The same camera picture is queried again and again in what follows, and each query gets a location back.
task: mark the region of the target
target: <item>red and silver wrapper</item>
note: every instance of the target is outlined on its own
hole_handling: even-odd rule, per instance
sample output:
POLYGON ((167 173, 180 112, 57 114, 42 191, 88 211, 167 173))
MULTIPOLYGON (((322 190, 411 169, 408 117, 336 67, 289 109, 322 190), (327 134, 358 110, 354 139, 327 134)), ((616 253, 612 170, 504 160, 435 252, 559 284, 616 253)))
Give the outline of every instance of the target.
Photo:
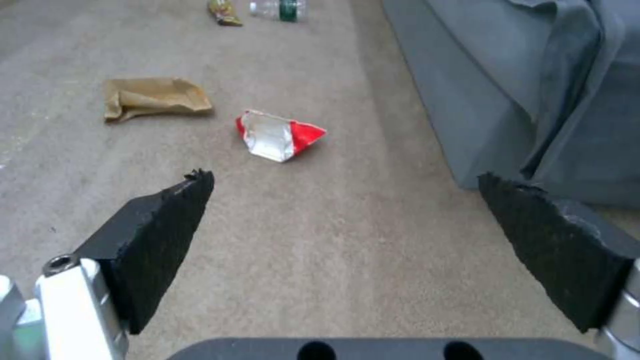
POLYGON ((245 111, 236 119, 236 126, 250 153, 280 163, 299 154, 326 133, 312 124, 256 110, 245 111))

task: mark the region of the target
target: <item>black plastic base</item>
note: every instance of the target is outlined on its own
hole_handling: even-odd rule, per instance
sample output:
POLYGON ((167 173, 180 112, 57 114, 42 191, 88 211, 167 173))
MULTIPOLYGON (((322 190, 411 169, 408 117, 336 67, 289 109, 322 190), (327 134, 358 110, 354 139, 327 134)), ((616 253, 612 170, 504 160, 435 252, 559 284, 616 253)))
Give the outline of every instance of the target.
POLYGON ((605 360, 602 354, 547 339, 219 339, 169 360, 605 360))

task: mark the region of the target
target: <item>trash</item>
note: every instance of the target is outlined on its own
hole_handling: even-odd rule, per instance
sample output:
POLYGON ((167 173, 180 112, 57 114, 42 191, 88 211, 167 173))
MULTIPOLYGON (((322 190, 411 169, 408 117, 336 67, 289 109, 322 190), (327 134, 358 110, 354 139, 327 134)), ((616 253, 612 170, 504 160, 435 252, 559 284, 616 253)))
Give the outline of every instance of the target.
POLYGON ((299 22, 307 19, 307 0, 252 0, 249 11, 253 16, 299 22))
POLYGON ((212 110, 204 90, 180 78, 110 79, 104 82, 106 122, 138 115, 212 110))
POLYGON ((222 26, 242 26, 231 0, 209 0, 209 11, 222 26))
POLYGON ((312 124, 247 110, 236 126, 249 152, 273 161, 285 162, 318 141, 326 130, 312 124))

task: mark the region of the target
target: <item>black foam pad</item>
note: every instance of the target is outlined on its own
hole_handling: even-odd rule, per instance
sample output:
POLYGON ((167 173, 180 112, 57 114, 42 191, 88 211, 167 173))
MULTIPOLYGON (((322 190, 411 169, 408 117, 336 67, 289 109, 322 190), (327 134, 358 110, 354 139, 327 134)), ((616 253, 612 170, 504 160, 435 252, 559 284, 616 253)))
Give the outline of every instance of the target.
POLYGON ((118 210, 76 254, 100 263, 116 311, 139 334, 156 312, 189 250, 211 192, 211 172, 137 197, 118 210))
POLYGON ((518 259, 581 332, 603 326, 640 243, 588 207, 539 188, 479 177, 480 192, 518 259))

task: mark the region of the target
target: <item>plastic water bottle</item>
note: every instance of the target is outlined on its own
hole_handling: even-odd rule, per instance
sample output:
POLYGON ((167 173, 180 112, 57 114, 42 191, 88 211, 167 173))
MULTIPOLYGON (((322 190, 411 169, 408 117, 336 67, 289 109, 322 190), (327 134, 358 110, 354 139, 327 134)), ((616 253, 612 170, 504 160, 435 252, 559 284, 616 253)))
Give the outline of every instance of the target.
POLYGON ((307 19, 307 0, 252 0, 249 11, 253 16, 298 22, 307 19))

